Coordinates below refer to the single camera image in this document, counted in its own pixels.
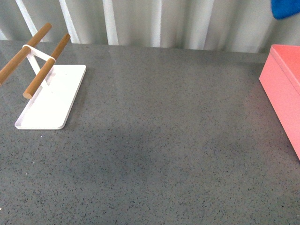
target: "wooden rod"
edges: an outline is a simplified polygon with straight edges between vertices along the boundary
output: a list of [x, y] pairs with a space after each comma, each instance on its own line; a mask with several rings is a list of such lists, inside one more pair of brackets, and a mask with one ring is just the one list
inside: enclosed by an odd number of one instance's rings
[[[52, 25], [46, 23], [36, 34], [30, 39], [27, 44], [35, 47], [40, 40], [48, 33]], [[23, 47], [12, 59], [6, 64], [6, 66], [0, 71], [0, 86], [6, 81], [9, 75], [18, 67], [18, 65], [26, 58], [31, 52], [31, 49], [27, 46]]]
[[[61, 54], [64, 47], [67, 45], [68, 41], [70, 39], [70, 35], [66, 34], [60, 43], [56, 46], [55, 50], [51, 54], [55, 60], [58, 59], [59, 55]], [[52, 66], [55, 64], [55, 61], [53, 59], [48, 59], [47, 62], [43, 65], [39, 73], [36, 75], [36, 77], [32, 80], [32, 82], [29, 84], [25, 92], [23, 93], [23, 96], [27, 99], [31, 99], [33, 95], [36, 93], [37, 89], [43, 82], [43, 80], [46, 78], [47, 74], [51, 70]]]

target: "speckled countertop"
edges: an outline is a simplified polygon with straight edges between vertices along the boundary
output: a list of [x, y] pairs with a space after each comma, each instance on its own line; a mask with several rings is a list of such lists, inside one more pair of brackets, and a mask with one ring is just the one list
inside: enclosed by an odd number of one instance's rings
[[[0, 41], [0, 67], [24, 42]], [[39, 44], [51, 53], [55, 44]], [[68, 44], [87, 72], [62, 130], [0, 87], [0, 224], [300, 224], [300, 164], [258, 80], [266, 54]]]

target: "white base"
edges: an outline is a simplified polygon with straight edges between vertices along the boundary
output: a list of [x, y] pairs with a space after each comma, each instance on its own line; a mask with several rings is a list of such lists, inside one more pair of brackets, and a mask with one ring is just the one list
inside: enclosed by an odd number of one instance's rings
[[15, 123], [18, 129], [57, 130], [67, 121], [86, 71], [85, 65], [55, 65]]

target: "pink box lid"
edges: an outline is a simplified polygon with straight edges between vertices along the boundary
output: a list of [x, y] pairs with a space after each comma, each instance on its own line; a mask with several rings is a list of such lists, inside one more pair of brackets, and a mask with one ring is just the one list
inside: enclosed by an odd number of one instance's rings
[[270, 53], [300, 95], [300, 46], [272, 45]]

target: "white curtain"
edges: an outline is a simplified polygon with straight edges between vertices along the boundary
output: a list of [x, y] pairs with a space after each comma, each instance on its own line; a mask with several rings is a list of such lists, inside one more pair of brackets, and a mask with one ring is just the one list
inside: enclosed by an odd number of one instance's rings
[[0, 0], [0, 39], [268, 52], [300, 45], [300, 14], [277, 21], [270, 0]]

